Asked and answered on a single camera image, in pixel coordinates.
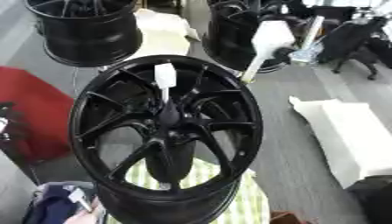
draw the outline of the wheel spoke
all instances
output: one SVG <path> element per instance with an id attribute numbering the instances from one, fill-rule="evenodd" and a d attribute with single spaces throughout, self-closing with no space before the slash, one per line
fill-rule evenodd
<path id="1" fill-rule="evenodd" d="M 169 178 L 170 184 L 171 184 L 171 192 L 177 193 L 180 191 L 180 186 L 179 186 L 179 175 L 177 174 L 176 167 L 174 165 L 174 161 L 172 158 L 171 153 L 167 149 L 165 141 L 161 141 L 160 147 L 161 147 L 161 159 L 162 159 L 162 164 L 164 165 L 164 168 L 166 169 L 166 175 Z"/>
<path id="2" fill-rule="evenodd" d="M 80 139 L 89 139 L 91 137 L 98 137 L 99 135 L 109 131 L 110 129 L 114 128 L 116 125 L 124 122 L 127 119 L 126 114 L 114 115 L 109 119 L 100 122 L 99 124 L 95 125 L 94 127 L 88 129 L 82 134 L 78 135 Z"/>
<path id="3" fill-rule="evenodd" d="M 120 125 L 115 126 L 115 129 L 121 128 L 121 127 L 131 127 L 132 129 L 136 130 L 137 133 L 144 139 L 147 140 L 147 137 L 150 133 L 149 128 L 141 123 L 141 122 L 135 122 L 135 121 L 127 121 L 127 122 L 122 122 Z"/>
<path id="4" fill-rule="evenodd" d="M 34 9 L 37 9 L 38 7 L 41 7 L 41 6 L 45 6 L 45 5 L 48 5 L 48 4 L 54 4 L 54 3 L 59 3 L 59 2 L 63 2 L 63 1 L 64 0 L 52 0 L 52 1 L 48 1 L 48 2 L 39 3 L 39 4 L 36 4 L 36 5 L 32 5 L 32 7 Z"/>
<path id="5" fill-rule="evenodd" d="M 149 90 L 153 91 L 154 93 L 157 92 L 157 88 L 154 87 L 149 81 L 140 78 L 140 77 L 137 76 L 136 74 L 134 74 L 134 73 L 132 73 L 132 72 L 126 70 L 126 69 L 121 68 L 121 69 L 119 69 L 119 70 L 120 70 L 120 72 L 122 72 L 122 73 L 128 74 L 129 77 L 130 77 L 130 79 L 133 80 L 137 85 L 146 87 L 146 88 L 148 88 Z"/>
<path id="6" fill-rule="evenodd" d="M 198 107 L 200 104 L 203 104 L 204 102 L 209 102 L 213 99 L 220 98 L 220 97 L 227 97 L 227 98 L 232 98 L 232 97 L 238 97 L 241 95 L 241 90 L 234 89 L 234 90 L 221 90 L 221 91 L 214 91 L 214 92 L 207 92 L 207 93 L 199 93 L 195 95 L 195 97 L 192 99 L 192 106 L 193 107 Z"/>
<path id="7" fill-rule="evenodd" d="M 201 85 L 201 82 L 204 77 L 204 73 L 206 72 L 207 69 L 208 66 L 203 66 L 191 90 L 189 90 L 189 92 L 181 98 L 182 104 L 189 103 L 199 93 L 198 87 Z"/>
<path id="8" fill-rule="evenodd" d="M 200 141 L 218 158 L 220 163 L 220 173 L 230 175 L 233 167 L 225 151 L 221 148 L 214 135 L 205 126 L 199 126 Z"/>
<path id="9" fill-rule="evenodd" d="M 151 114 L 148 112 L 137 112 L 137 113 L 123 113 L 114 115 L 103 122 L 95 125 L 94 127 L 88 129 L 82 134 L 78 135 L 79 139 L 89 139 L 92 137 L 98 137 L 103 133 L 114 129 L 117 125 L 127 121 L 127 120 L 145 120 L 151 118 Z"/>
<path id="10" fill-rule="evenodd" d="M 219 130 L 239 130 L 239 131 L 250 131 L 255 128 L 253 122 L 232 122 L 232 121 L 214 121 L 208 123 L 208 127 L 211 131 Z"/>
<path id="11" fill-rule="evenodd" d="M 115 169 L 113 169 L 109 174 L 108 177 L 110 179 L 119 179 L 123 180 L 127 171 L 135 165 L 137 162 L 146 158 L 153 150 L 156 143 L 150 142 L 145 143 L 139 148 L 137 148 L 132 154 L 130 154 L 125 160 L 123 160 Z"/>
<path id="12" fill-rule="evenodd" d="M 120 102 L 115 101 L 115 100 L 113 100 L 113 99 L 110 99 L 110 98 L 108 98 L 106 95 L 98 94 L 98 93 L 96 93 L 96 92 L 91 92 L 91 91 L 88 91 L 88 92 L 87 92 L 87 95 L 92 96 L 92 97 L 96 97 L 96 98 L 98 98 L 98 99 L 101 99 L 101 100 L 107 102 L 107 103 L 110 104 L 115 110 L 122 110 L 122 109 L 123 109 L 123 105 L 122 105 Z"/>

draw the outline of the rim lip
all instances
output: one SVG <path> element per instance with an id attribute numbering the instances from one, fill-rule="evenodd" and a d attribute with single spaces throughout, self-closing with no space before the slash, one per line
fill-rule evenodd
<path id="1" fill-rule="evenodd" d="M 143 34 L 142 34 L 142 31 L 140 31 L 140 29 L 138 29 L 138 28 L 136 28 L 136 42 L 137 42 L 136 48 L 133 52 L 123 53 L 120 56 L 117 56 L 113 59 L 109 59 L 109 60 L 105 60 L 105 61 L 96 60 L 96 61 L 88 61 L 88 62 L 86 62 L 86 61 L 85 62 L 78 62 L 76 60 L 61 58 L 60 56 L 57 56 L 49 49 L 49 47 L 47 46 L 46 40 L 44 41 L 44 52 L 51 59 L 53 59 L 63 65 L 67 65 L 67 66 L 71 66 L 71 67 L 103 67 L 103 66 L 119 63 L 122 60 L 126 60 L 128 57 L 132 56 L 140 49 L 140 47 L 142 46 L 142 43 L 143 43 Z"/>
<path id="2" fill-rule="evenodd" d="M 133 8 L 135 7 L 135 4 L 137 3 L 137 0 L 132 0 L 129 4 L 126 4 L 122 9 L 109 13 L 109 14 L 105 14 L 105 15 L 101 15 L 101 16 L 95 16 L 95 17 L 55 17 L 52 15 L 48 15 L 45 14 L 42 11 L 36 10 L 34 9 L 34 6 L 31 6 L 29 4 L 29 0 L 24 0 L 24 5 L 25 7 L 31 11 L 34 14 L 37 14 L 39 16 L 41 16 L 42 18 L 51 18 L 51 19 L 58 19 L 58 20 L 96 20 L 96 19 L 102 19 L 102 18 L 110 18 L 110 17 L 114 17 L 123 13 L 130 13 L 133 11 Z"/>
<path id="3" fill-rule="evenodd" d="M 85 153 L 82 153 L 85 149 L 82 147 L 82 143 L 74 137 L 74 133 L 79 128 L 80 117 L 81 113 L 83 112 L 81 108 L 84 108 L 84 104 L 86 103 L 86 92 L 91 91 L 93 87 L 99 87 L 105 81 L 116 76 L 115 71 L 119 68 L 136 67 L 140 64 L 146 63 L 147 61 L 157 60 L 173 60 L 176 62 L 184 61 L 185 63 L 191 62 L 190 64 L 192 65 L 195 65 L 196 63 L 199 63 L 201 65 L 208 65 L 209 71 L 213 72 L 215 75 L 221 76 L 222 78 L 227 77 L 226 80 L 230 82 L 230 84 L 232 84 L 233 86 L 237 86 L 239 90 L 242 91 L 243 99 L 249 106 L 250 116 L 252 120 L 255 121 L 254 132 L 259 134 L 255 135 L 254 139 L 252 139 L 252 148 L 246 155 L 246 157 L 248 158 L 248 165 L 243 166 L 241 169 L 238 169 L 238 171 L 230 177 L 222 178 L 220 175 L 217 175 L 201 185 L 182 189 L 179 194 L 172 195 L 171 192 L 149 190 L 137 185 L 132 185 L 131 183 L 127 184 L 127 186 L 124 186 L 114 181 L 110 181 L 108 178 L 105 178 L 100 172 L 98 172 L 95 169 L 94 165 L 92 165 L 89 161 L 85 161 L 87 155 L 84 155 Z M 68 121 L 68 138 L 71 144 L 71 148 L 73 149 L 73 153 L 78 158 L 80 164 L 87 170 L 87 172 L 90 174 L 90 176 L 94 179 L 96 183 L 106 186 L 108 189 L 114 192 L 124 193 L 127 196 L 134 197 L 140 200 L 147 200 L 152 203 L 173 201 L 180 202 L 183 200 L 198 200 L 199 198 L 201 198 L 200 193 L 202 193 L 202 195 L 204 195 L 205 197 L 213 196 L 213 194 L 217 193 L 219 190 L 224 189 L 225 186 L 233 184 L 233 182 L 236 181 L 249 168 L 250 164 L 255 160 L 257 156 L 257 152 L 260 149 L 263 139 L 263 119 L 255 97 L 250 93 L 250 91 L 245 87 L 245 85 L 242 84 L 239 80 L 237 80 L 229 71 L 226 71 L 223 68 L 216 66 L 215 64 L 206 62 L 201 59 L 178 55 L 154 55 L 124 61 L 123 63 L 111 67 L 109 70 L 98 75 L 92 81 L 90 81 L 90 83 L 83 89 L 78 98 L 75 100 L 72 107 Z"/>

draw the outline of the white plastic stand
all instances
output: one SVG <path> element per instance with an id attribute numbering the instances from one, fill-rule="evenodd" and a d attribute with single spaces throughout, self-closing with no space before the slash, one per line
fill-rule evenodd
<path id="1" fill-rule="evenodd" d="M 155 81 L 162 91 L 162 101 L 167 103 L 170 99 L 170 88 L 177 85 L 177 72 L 171 63 L 155 66 Z"/>
<path id="2" fill-rule="evenodd" d="M 241 80 L 250 83 L 260 66 L 265 60 L 272 57 L 275 50 L 281 47 L 290 46 L 295 38 L 285 21 L 262 22 L 252 38 L 252 44 L 256 51 L 256 56 L 245 71 Z"/>

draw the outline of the chair wheel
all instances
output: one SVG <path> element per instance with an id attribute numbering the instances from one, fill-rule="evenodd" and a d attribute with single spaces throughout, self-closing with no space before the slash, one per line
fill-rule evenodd
<path id="1" fill-rule="evenodd" d="M 370 81 L 375 81 L 375 75 L 369 75 L 367 79 Z"/>

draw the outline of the chair leg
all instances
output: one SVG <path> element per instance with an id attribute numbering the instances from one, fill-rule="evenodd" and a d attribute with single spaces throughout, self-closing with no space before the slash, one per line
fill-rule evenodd
<path id="1" fill-rule="evenodd" d="M 341 67 L 346 63 L 347 58 L 340 59 L 336 67 L 332 70 L 333 73 L 339 74 Z"/>
<path id="2" fill-rule="evenodd" d="M 363 59 L 360 55 L 358 55 L 358 57 L 354 57 L 354 60 L 357 60 L 358 62 L 360 62 L 362 65 L 364 65 L 365 67 L 367 67 L 367 69 L 370 71 L 370 75 L 367 77 L 368 80 L 370 81 L 374 81 L 378 71 L 375 68 L 374 63 L 372 63 L 372 61 Z"/>
<path id="3" fill-rule="evenodd" d="M 375 68 L 375 66 L 373 64 L 368 64 L 368 65 L 365 65 L 365 66 L 370 71 L 370 75 L 367 77 L 367 79 L 370 80 L 370 81 L 374 81 L 376 76 L 377 76 L 377 74 L 378 74 L 377 69 Z"/>

